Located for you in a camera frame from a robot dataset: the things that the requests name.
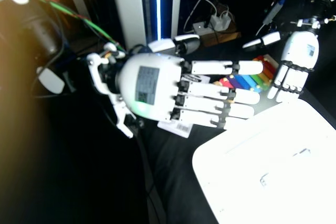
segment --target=black tablecloth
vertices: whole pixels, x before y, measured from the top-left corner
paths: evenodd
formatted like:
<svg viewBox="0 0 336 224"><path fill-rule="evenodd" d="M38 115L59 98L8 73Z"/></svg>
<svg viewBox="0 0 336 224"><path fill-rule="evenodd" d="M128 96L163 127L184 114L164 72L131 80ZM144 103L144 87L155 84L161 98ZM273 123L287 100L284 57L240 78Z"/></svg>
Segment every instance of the black tablecloth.
<svg viewBox="0 0 336 224"><path fill-rule="evenodd" d="M246 60L258 56L256 52L241 52L241 42L233 41L195 52L186 57L194 59ZM333 127L335 119L306 90L301 99L311 104ZM258 113L275 103L262 99ZM157 122L147 120L142 138L148 152L156 188L161 196L169 224L217 223L192 168L194 151L223 130L194 125L188 139L156 127Z"/></svg>

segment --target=green cable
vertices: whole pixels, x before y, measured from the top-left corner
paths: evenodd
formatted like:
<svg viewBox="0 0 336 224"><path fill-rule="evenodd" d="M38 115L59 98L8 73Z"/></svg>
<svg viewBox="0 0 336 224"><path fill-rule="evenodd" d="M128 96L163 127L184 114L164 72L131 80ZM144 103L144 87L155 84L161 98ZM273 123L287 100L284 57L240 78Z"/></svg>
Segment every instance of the green cable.
<svg viewBox="0 0 336 224"><path fill-rule="evenodd" d="M115 44L115 46L116 46L119 50L121 50L121 51L125 51L125 49L123 49L117 41L115 41L114 39L112 39L112 37L111 37L107 32L105 32L103 29L101 29L101 28L100 28L99 26L97 26L95 23L89 21L89 20L86 19L86 18L78 17L78 16L76 15L76 13L74 13L74 12L72 12L72 11L66 9L65 7L63 7L62 5L60 5L60 4L58 4L58 3L55 3L55 2L53 2L53 1L46 1L46 0L40 0L40 1L41 1L41 2L44 2L44 3L46 3L46 2L50 2L50 5L51 5L53 8L55 8L55 9L57 9L57 10L59 10L59 11L65 13L65 14L68 14L68 15L70 15L70 16L72 16L72 17L80 18L80 19L83 20L87 25L91 26L93 29L95 29L96 31L98 31L98 32L100 32L101 34L103 34L109 41L111 41L113 44Z"/></svg>

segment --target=green bar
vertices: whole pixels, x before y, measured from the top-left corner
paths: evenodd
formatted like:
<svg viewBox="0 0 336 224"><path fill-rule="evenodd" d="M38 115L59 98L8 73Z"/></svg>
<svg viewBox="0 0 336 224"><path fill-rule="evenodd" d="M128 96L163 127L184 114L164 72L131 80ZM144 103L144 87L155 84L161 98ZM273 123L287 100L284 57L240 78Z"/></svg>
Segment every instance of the green bar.
<svg viewBox="0 0 336 224"><path fill-rule="evenodd" d="M268 86L264 84L264 81L257 74L253 74L251 77L262 90L268 90Z"/></svg>

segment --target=light strip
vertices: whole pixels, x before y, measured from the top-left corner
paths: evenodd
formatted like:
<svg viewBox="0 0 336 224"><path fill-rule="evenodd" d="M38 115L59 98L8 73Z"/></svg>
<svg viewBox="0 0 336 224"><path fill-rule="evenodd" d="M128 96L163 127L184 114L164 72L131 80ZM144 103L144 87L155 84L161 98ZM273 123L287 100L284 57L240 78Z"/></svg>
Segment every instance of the light strip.
<svg viewBox="0 0 336 224"><path fill-rule="evenodd" d="M156 0L157 39L161 39L161 0Z"/></svg>

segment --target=white robotic hand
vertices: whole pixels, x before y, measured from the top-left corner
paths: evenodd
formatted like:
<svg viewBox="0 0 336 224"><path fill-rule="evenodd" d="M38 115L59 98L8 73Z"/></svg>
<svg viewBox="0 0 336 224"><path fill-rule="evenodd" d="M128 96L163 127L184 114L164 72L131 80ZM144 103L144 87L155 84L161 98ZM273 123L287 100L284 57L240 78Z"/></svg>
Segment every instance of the white robotic hand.
<svg viewBox="0 0 336 224"><path fill-rule="evenodd" d="M315 34L310 31L294 32L286 42L281 65L267 97L276 98L277 102L299 98L318 55L319 42Z"/></svg>
<svg viewBox="0 0 336 224"><path fill-rule="evenodd" d="M183 74L258 74L258 61L192 61L163 54L138 54L118 75L121 97L134 114L147 119L228 129L254 115L245 104L259 102L259 94L214 84L181 81Z"/></svg>

